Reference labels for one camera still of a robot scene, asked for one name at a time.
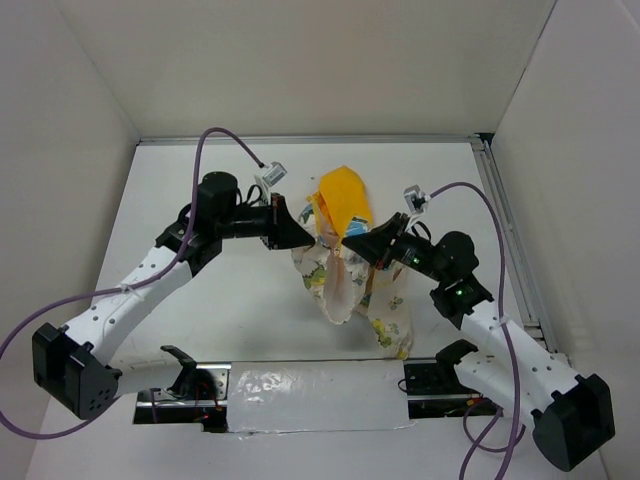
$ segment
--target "white wall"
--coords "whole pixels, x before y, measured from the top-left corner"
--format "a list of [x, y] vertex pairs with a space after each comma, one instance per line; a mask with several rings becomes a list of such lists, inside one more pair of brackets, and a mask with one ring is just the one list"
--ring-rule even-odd
[[638, 19], [637, 0], [559, 0], [494, 142], [561, 347], [612, 388], [612, 479], [637, 478], [640, 441]]
[[[95, 286], [135, 133], [48, 0], [0, 2], [0, 337], [37, 308]], [[48, 317], [60, 319], [76, 308]], [[0, 407], [40, 427], [30, 333], [2, 359]], [[0, 428], [3, 480], [34, 442]]]
[[143, 136], [495, 131], [553, 0], [55, 0]]

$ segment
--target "cable connector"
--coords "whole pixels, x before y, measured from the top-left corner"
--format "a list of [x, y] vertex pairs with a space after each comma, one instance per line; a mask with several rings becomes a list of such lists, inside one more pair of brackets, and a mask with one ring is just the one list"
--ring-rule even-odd
[[287, 170], [279, 162], [272, 162], [270, 166], [264, 167], [263, 170], [265, 170], [265, 173], [262, 174], [262, 180], [269, 188], [273, 187], [287, 174]]
[[431, 197], [419, 185], [406, 188], [403, 195], [412, 215], [422, 215], [427, 211]]
[[261, 203], [268, 205], [271, 202], [271, 187], [284, 178], [287, 170], [279, 162], [272, 162], [270, 166], [262, 168], [262, 176], [254, 175], [256, 185], [262, 190]]

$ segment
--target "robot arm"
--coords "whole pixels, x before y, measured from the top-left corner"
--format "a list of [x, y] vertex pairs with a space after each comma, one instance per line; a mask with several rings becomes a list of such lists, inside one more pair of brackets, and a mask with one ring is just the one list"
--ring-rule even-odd
[[109, 365], [125, 338], [172, 292], [188, 283], [222, 251], [222, 240], [261, 237], [269, 249], [311, 246], [314, 239], [291, 218], [285, 199], [267, 189], [283, 169], [262, 178], [259, 200], [237, 204], [238, 183], [224, 172], [205, 175], [198, 185], [193, 235], [180, 261], [158, 280], [131, 288], [168, 267], [183, 241], [189, 205], [156, 239], [156, 245], [107, 296], [61, 328], [49, 323], [32, 339], [35, 381], [83, 420], [95, 418], [125, 393], [170, 388], [179, 393], [196, 374], [196, 362], [174, 346], [156, 358], [129, 359]]
[[515, 322], [498, 317], [493, 297], [472, 273], [479, 261], [468, 235], [449, 232], [432, 245], [407, 232], [409, 220], [396, 213], [384, 225], [342, 243], [378, 269], [397, 261], [438, 282], [430, 293], [436, 309], [473, 342], [461, 340], [450, 349], [457, 352], [453, 370], [458, 382], [513, 411], [512, 361], [504, 323], [520, 371], [520, 418], [533, 427], [542, 454], [569, 471], [611, 439], [615, 428], [608, 385], [595, 374], [583, 378]]

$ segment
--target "metal frame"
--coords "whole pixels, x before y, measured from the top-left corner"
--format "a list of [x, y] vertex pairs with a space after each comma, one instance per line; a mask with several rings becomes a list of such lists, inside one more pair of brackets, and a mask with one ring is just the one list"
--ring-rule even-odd
[[509, 250], [507, 269], [511, 281], [517, 282], [518, 286], [514, 288], [518, 309], [521, 314], [526, 313], [529, 317], [528, 321], [523, 319], [523, 326], [534, 339], [544, 342], [547, 350], [557, 352], [558, 343], [541, 300], [535, 277], [524, 254], [522, 240], [518, 234], [491, 147], [488, 142], [482, 142], [478, 138], [477, 141], [472, 142], [471, 148], [485, 191], [496, 208], [505, 236]]
[[[285, 135], [285, 136], [246, 136], [242, 140], [247, 144], [284, 144], [303, 143], [473, 143], [479, 141], [476, 135]], [[148, 137], [140, 140], [139, 145], [196, 145], [198, 137]], [[209, 137], [205, 144], [233, 145], [235, 141], [228, 137]]]

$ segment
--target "white floor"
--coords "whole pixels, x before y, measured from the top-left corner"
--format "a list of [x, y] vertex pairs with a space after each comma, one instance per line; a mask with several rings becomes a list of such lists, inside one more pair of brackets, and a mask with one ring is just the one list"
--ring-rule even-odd
[[[99, 286], [122, 279], [157, 235], [188, 203], [195, 147], [141, 146], [122, 199]], [[289, 175], [278, 185], [291, 212], [300, 211], [320, 176], [348, 165], [367, 185], [375, 221], [406, 211], [402, 192], [419, 183], [432, 191], [465, 180], [480, 185], [468, 144], [256, 145], [263, 161], [281, 162]], [[205, 149], [202, 173], [236, 175], [244, 191], [257, 167], [231, 145]], [[481, 261], [477, 276], [494, 294], [498, 249], [489, 215], [473, 193], [451, 192], [429, 207], [425, 219], [434, 239], [450, 230], [472, 236]], [[440, 318], [428, 292], [434, 284], [411, 279], [415, 343], [413, 357], [433, 356], [459, 338]], [[519, 318], [507, 282], [506, 305]], [[288, 252], [269, 252], [257, 239], [230, 240], [223, 253], [196, 279], [173, 294], [122, 345], [116, 356], [155, 351], [173, 344], [199, 361], [268, 361], [379, 358], [375, 336], [364, 318], [342, 326], [325, 320], [293, 267]], [[127, 479], [445, 479], [457, 477], [469, 443], [459, 419], [417, 422], [399, 430], [293, 434], [204, 434], [197, 425], [134, 426], [134, 398], [126, 396], [104, 416], [69, 438], [38, 442], [29, 480], [49, 478]], [[478, 431], [486, 418], [474, 420]], [[49, 405], [43, 431], [73, 424], [58, 404]], [[505, 433], [503, 421], [497, 436]], [[500, 457], [479, 453], [467, 478], [492, 478]], [[518, 447], [508, 478], [603, 479], [598, 455], [571, 476], [539, 454], [530, 435]]]

